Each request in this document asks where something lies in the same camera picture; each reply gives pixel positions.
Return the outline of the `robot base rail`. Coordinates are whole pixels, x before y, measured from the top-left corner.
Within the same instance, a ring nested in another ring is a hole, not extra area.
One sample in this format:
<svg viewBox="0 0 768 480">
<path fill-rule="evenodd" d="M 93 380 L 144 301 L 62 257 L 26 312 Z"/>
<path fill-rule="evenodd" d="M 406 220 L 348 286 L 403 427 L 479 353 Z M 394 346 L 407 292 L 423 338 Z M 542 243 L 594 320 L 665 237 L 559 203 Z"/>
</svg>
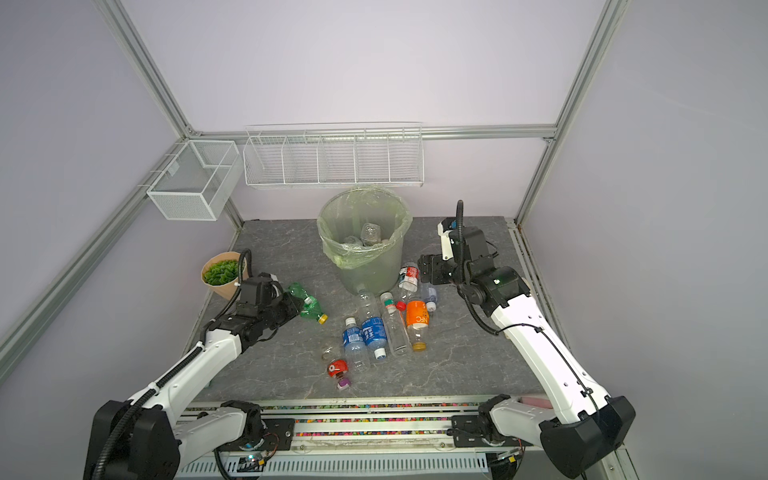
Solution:
<svg viewBox="0 0 768 480">
<path fill-rule="evenodd" d="M 263 400 L 259 447 L 224 446 L 180 469 L 181 478 L 362 479 L 478 475 L 523 479 L 540 464 L 561 478 L 541 447 L 480 436 L 485 395 Z"/>
</svg>

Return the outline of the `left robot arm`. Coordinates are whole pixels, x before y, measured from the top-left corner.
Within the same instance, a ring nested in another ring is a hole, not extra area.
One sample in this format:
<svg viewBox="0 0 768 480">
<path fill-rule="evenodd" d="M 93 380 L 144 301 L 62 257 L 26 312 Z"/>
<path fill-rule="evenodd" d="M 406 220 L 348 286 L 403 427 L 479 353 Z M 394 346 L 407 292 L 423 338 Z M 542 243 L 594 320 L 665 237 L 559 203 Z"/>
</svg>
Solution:
<svg viewBox="0 0 768 480">
<path fill-rule="evenodd" d="M 275 276 L 253 274 L 250 250 L 240 253 L 237 269 L 235 293 L 203 327 L 194 347 L 144 389 L 127 400 L 108 401 L 95 413 L 84 478 L 172 479 L 223 446 L 279 449 L 280 434 L 269 429 L 253 402 L 225 401 L 211 414 L 178 422 L 219 372 L 300 313 L 300 300 Z"/>
</svg>

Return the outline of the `small blue label bottle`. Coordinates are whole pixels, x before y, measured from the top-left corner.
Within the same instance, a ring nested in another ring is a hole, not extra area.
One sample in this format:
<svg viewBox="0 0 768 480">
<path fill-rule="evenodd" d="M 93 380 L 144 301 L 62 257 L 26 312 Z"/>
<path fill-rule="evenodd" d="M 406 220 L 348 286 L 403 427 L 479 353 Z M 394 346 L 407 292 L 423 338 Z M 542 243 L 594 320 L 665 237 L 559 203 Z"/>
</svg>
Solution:
<svg viewBox="0 0 768 480">
<path fill-rule="evenodd" d="M 344 323 L 342 341 L 346 360 L 354 370 L 364 371 L 369 367 L 369 353 L 362 330 L 354 317 L 347 317 Z"/>
</svg>

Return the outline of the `red label purple cap bottle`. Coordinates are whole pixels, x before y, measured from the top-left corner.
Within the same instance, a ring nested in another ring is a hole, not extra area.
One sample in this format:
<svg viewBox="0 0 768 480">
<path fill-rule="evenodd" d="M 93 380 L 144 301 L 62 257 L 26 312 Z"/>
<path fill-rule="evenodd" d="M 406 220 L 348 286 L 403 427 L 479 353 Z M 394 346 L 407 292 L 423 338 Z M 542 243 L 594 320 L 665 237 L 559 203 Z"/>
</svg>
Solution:
<svg viewBox="0 0 768 480">
<path fill-rule="evenodd" d="M 330 362 L 326 372 L 331 379 L 336 381 L 336 386 L 339 390 L 345 390 L 351 386 L 349 367 L 344 359 L 335 359 Z"/>
</svg>

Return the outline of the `blue label bottle white cap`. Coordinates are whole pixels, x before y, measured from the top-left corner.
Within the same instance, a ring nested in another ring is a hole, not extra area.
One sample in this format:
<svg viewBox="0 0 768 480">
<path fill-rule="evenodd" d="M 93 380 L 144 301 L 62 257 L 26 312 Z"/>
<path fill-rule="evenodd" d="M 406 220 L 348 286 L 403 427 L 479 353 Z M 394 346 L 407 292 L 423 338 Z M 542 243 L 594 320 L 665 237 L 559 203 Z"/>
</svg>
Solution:
<svg viewBox="0 0 768 480">
<path fill-rule="evenodd" d="M 364 344 L 376 363 L 388 359 L 388 336 L 375 296 L 361 291 L 357 296 L 358 315 Z"/>
</svg>

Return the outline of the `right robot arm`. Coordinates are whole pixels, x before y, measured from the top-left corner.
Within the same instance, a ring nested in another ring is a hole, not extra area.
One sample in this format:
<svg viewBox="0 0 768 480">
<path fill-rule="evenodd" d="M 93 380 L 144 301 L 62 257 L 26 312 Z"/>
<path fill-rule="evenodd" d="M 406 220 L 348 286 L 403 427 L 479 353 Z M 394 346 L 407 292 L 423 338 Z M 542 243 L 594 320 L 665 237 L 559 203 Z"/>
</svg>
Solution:
<svg viewBox="0 0 768 480">
<path fill-rule="evenodd" d="M 490 461 L 492 478 L 511 479 L 529 446 L 541 448 L 569 479 L 583 479 L 624 443 L 636 411 L 624 396 L 612 396 L 579 364 L 552 329 L 523 277 L 497 266 L 483 231 L 464 223 L 464 205 L 437 228 L 441 251 L 418 261 L 423 280 L 452 285 L 471 318 L 486 333 L 518 350 L 549 402 L 541 407 L 507 394 L 482 403 L 475 416 L 456 416 L 451 431 L 459 443 L 512 446 L 518 452 Z"/>
</svg>

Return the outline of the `clear bottle blue cap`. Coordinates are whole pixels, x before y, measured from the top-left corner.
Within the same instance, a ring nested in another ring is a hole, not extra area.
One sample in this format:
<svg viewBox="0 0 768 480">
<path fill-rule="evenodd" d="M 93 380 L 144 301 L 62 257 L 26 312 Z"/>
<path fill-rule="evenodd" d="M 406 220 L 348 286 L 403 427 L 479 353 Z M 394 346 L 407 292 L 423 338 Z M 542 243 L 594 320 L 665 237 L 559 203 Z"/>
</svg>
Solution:
<svg viewBox="0 0 768 480">
<path fill-rule="evenodd" d="M 421 284 L 420 295 L 429 313 L 437 309 L 437 290 L 434 285 L 426 282 Z"/>
</svg>

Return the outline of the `crushed green bottle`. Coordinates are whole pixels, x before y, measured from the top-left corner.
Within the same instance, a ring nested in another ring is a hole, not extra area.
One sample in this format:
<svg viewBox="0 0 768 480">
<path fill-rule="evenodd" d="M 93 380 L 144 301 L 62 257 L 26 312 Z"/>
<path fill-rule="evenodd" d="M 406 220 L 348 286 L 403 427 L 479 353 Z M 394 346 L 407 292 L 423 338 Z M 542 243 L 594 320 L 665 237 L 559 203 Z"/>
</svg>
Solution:
<svg viewBox="0 0 768 480">
<path fill-rule="evenodd" d="M 323 325 L 328 320 L 328 315 L 324 313 L 316 297 L 309 294 L 308 291 L 298 282 L 294 282 L 288 287 L 289 293 L 297 299 L 300 316 Z"/>
</svg>

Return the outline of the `clear bottle yellow cap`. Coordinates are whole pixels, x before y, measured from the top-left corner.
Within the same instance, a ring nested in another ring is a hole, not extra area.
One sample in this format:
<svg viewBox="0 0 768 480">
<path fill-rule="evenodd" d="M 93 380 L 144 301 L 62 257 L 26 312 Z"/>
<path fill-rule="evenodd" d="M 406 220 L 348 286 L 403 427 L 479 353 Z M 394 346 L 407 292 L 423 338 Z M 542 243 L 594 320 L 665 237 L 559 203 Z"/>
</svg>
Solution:
<svg viewBox="0 0 768 480">
<path fill-rule="evenodd" d="M 341 353 L 340 347 L 337 344 L 326 345 L 321 352 L 321 359 L 327 363 L 333 362 L 342 357 L 343 354 Z"/>
</svg>

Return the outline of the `right aluminium frame post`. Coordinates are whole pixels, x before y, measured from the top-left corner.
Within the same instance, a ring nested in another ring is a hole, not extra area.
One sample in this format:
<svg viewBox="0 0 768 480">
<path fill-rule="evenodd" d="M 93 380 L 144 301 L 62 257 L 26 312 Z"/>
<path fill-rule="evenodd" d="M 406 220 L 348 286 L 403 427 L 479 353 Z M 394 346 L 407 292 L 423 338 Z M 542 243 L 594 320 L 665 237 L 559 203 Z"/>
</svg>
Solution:
<svg viewBox="0 0 768 480">
<path fill-rule="evenodd" d="M 606 1 L 603 6 L 594 32 L 587 45 L 585 56 L 581 61 L 576 77 L 557 118 L 554 133 L 551 137 L 545 139 L 546 147 L 514 218 L 514 222 L 519 228 L 525 224 L 533 209 L 539 191 L 560 148 L 560 144 L 565 139 L 577 115 L 577 111 L 586 96 L 628 5 L 629 1 L 627 0 L 610 0 Z"/>
</svg>

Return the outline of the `white mesh side basket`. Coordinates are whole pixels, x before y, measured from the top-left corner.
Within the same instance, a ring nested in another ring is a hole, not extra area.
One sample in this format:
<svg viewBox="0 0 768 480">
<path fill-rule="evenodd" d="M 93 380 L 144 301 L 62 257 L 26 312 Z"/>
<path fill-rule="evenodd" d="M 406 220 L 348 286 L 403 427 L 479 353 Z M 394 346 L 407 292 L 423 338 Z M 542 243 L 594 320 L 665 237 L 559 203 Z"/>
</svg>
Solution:
<svg viewBox="0 0 768 480">
<path fill-rule="evenodd" d="M 167 220 L 216 221 L 243 169 L 235 142 L 188 140 L 148 188 L 148 195 Z"/>
</svg>

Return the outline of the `beige plant pot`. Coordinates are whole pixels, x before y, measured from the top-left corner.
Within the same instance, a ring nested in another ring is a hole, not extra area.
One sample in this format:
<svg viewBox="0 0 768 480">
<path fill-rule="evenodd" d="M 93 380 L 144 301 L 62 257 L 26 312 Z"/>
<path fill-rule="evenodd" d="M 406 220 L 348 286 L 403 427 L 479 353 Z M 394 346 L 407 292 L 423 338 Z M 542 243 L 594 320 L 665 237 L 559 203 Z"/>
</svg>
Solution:
<svg viewBox="0 0 768 480">
<path fill-rule="evenodd" d="M 249 259 L 239 263 L 240 252 L 229 251 L 218 254 L 207 261 L 201 270 L 201 280 L 215 294 L 230 300 L 236 293 L 240 281 L 250 276 Z"/>
</svg>

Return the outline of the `clear bottle green cap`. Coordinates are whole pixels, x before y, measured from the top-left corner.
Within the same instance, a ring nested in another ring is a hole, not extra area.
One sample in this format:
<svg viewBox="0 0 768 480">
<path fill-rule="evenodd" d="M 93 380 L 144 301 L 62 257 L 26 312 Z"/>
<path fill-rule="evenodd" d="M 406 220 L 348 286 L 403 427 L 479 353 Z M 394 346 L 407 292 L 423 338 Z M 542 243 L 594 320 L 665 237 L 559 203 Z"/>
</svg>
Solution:
<svg viewBox="0 0 768 480">
<path fill-rule="evenodd" d="M 380 295 L 380 301 L 391 351 L 395 355 L 409 353 L 411 351 L 411 344 L 401 312 L 395 305 L 393 295 L 390 292 L 384 292 Z"/>
</svg>

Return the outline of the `orange label bottle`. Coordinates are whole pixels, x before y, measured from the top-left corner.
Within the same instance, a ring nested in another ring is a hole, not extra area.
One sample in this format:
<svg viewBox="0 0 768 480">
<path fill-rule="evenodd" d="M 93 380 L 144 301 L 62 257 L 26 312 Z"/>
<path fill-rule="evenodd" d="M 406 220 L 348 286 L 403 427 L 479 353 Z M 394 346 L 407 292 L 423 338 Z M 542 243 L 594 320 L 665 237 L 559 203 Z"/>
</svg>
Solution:
<svg viewBox="0 0 768 480">
<path fill-rule="evenodd" d="M 406 330 L 414 351 L 427 348 L 426 336 L 429 327 L 429 312 L 421 300 L 413 300 L 406 307 Z"/>
</svg>

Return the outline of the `green bagged waste bin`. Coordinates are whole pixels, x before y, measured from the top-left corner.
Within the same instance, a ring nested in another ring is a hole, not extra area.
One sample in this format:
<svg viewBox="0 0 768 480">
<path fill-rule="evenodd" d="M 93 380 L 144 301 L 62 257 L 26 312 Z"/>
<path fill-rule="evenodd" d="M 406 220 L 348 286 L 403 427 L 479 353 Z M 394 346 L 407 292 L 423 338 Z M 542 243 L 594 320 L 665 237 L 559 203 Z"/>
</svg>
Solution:
<svg viewBox="0 0 768 480">
<path fill-rule="evenodd" d="M 344 246 L 342 240 L 357 235 L 366 222 L 381 226 L 387 244 L 370 249 Z M 322 250 L 344 287 L 353 294 L 365 290 L 378 295 L 396 285 L 412 222 L 403 198 L 383 187 L 364 186 L 332 197 L 319 213 L 317 229 Z"/>
</svg>

